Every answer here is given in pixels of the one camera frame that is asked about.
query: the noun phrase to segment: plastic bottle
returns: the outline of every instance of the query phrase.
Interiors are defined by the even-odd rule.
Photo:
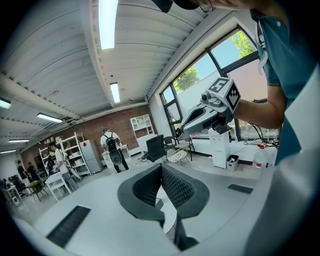
[[[265,168],[269,155],[265,149],[259,148],[253,156],[253,166],[257,169]]]

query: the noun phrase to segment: refrigerator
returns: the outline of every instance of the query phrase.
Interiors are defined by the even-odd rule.
[[[103,165],[94,141],[88,139],[80,142],[80,149],[90,172],[93,174],[101,172],[103,169]]]

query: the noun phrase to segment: brick wall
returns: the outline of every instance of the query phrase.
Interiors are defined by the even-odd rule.
[[[62,139],[69,138],[76,133],[83,133],[85,140],[94,140],[94,144],[98,150],[98,153],[102,153],[100,138],[103,134],[103,129],[108,128],[111,132],[115,132],[122,140],[122,144],[127,144],[128,149],[132,150],[138,147],[138,143],[132,129],[130,118],[149,114],[154,132],[157,134],[153,117],[151,116],[148,105],[133,107],[130,109],[118,111],[115,113],[107,114],[86,122],[82,122],[72,126],[69,129],[60,131],[50,136],[54,139],[61,136]],[[139,131],[138,138],[146,135],[147,131]],[[26,151],[21,153],[21,158],[24,166],[28,166],[28,162],[35,165],[34,157],[39,156],[39,148],[43,149],[46,144],[36,144]]]

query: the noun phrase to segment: glass pane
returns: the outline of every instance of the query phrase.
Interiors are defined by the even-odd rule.
[[[259,74],[258,64],[259,60],[256,59],[228,73],[238,87],[243,100],[252,102],[267,98],[266,76],[263,71],[262,75]]]
[[[220,64],[220,67],[224,68],[231,63],[254,53],[256,50],[257,49],[251,40],[247,38],[242,31],[238,31],[213,48],[211,52]]]
[[[190,109],[199,104],[201,94],[208,89],[218,77],[220,77],[220,75],[218,71],[216,71],[177,96],[179,106],[184,117],[187,116]]]
[[[242,139],[248,138],[248,139],[257,139],[259,140],[259,135],[255,128],[251,124],[249,124],[246,121],[239,120],[239,128],[240,128],[240,136]],[[266,141],[273,141],[275,136],[278,136],[278,130],[277,129],[266,129],[262,128],[262,135],[263,138]]]
[[[170,86],[167,89],[165,89],[162,96],[165,103],[169,103],[170,101],[173,101],[175,99]]]
[[[179,95],[215,71],[217,71],[217,68],[210,56],[208,54],[204,55],[173,82],[176,94]]]
[[[169,114],[169,122],[170,123],[180,120],[180,114],[179,114],[176,103],[173,103],[172,105],[168,106],[166,109]]]

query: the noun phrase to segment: ceiling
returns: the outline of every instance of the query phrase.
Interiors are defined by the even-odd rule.
[[[78,0],[39,2],[7,43],[0,58],[0,97],[11,107],[0,109],[1,151],[28,146],[8,144],[10,138],[36,143],[49,135],[53,125],[37,118],[40,112],[70,122],[116,108],[110,83],[118,83],[122,105],[141,102],[207,16],[175,4],[162,13],[151,0],[119,0],[115,48],[101,50],[98,0],[83,3],[87,10]],[[68,125],[66,120],[59,127]]]

